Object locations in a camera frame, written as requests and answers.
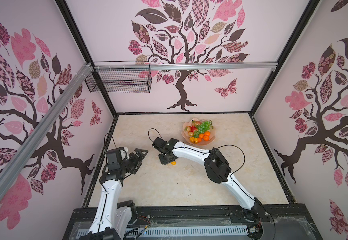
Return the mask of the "large orange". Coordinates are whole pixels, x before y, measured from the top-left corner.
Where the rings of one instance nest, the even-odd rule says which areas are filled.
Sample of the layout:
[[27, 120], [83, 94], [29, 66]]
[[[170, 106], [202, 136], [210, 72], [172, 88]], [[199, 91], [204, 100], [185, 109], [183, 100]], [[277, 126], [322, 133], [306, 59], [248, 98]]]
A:
[[210, 140], [210, 136], [209, 135], [204, 135], [203, 136], [203, 140], [204, 141], [209, 141]]

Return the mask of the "green grape bunch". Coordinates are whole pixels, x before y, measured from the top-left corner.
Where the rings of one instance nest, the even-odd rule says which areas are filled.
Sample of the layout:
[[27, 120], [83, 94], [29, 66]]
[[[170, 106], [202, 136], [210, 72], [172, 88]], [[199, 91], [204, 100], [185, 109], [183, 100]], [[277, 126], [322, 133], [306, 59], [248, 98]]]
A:
[[194, 132], [195, 137], [199, 137], [199, 134], [204, 134], [205, 131], [210, 131], [214, 128], [211, 120], [203, 121], [201, 123], [200, 126], [196, 126], [198, 131]]

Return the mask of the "pink leaf-shaped bowl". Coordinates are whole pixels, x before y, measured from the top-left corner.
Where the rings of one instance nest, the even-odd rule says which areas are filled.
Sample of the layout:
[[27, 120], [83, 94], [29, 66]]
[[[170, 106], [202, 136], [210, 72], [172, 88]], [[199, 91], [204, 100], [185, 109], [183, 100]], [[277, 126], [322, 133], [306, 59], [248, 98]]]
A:
[[216, 128], [212, 120], [192, 119], [183, 123], [181, 135], [190, 145], [205, 146], [216, 139]]

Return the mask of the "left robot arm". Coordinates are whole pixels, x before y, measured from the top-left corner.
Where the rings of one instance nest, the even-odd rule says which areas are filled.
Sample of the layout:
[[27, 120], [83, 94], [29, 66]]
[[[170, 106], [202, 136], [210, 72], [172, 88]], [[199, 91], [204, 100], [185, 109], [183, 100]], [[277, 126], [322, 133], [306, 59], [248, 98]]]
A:
[[98, 208], [88, 233], [81, 240], [122, 240], [128, 224], [137, 217], [132, 200], [119, 202], [124, 180], [137, 173], [148, 150], [136, 148], [133, 153], [128, 148], [119, 147], [105, 154], [106, 165], [99, 183], [101, 196]]

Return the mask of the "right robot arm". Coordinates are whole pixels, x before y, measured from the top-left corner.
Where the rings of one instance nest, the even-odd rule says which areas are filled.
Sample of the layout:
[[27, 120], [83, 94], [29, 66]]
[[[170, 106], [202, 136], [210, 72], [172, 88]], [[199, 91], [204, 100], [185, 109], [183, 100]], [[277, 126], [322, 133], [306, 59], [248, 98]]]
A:
[[177, 139], [165, 141], [156, 138], [152, 146], [160, 152], [158, 155], [162, 165], [185, 158], [205, 167], [208, 178], [215, 184], [225, 186], [238, 201], [243, 216], [249, 222], [270, 222], [270, 213], [260, 200], [243, 187], [235, 177], [230, 164], [218, 148], [204, 150], [189, 146]]

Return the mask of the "pale red strawberry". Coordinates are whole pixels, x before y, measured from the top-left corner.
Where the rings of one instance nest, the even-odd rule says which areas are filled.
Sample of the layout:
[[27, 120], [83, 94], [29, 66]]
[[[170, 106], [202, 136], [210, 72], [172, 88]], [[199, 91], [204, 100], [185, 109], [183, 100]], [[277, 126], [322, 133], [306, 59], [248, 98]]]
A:
[[187, 126], [187, 127], [185, 128], [185, 131], [190, 132], [191, 129], [192, 129], [192, 128], [191, 128], [190, 126]]

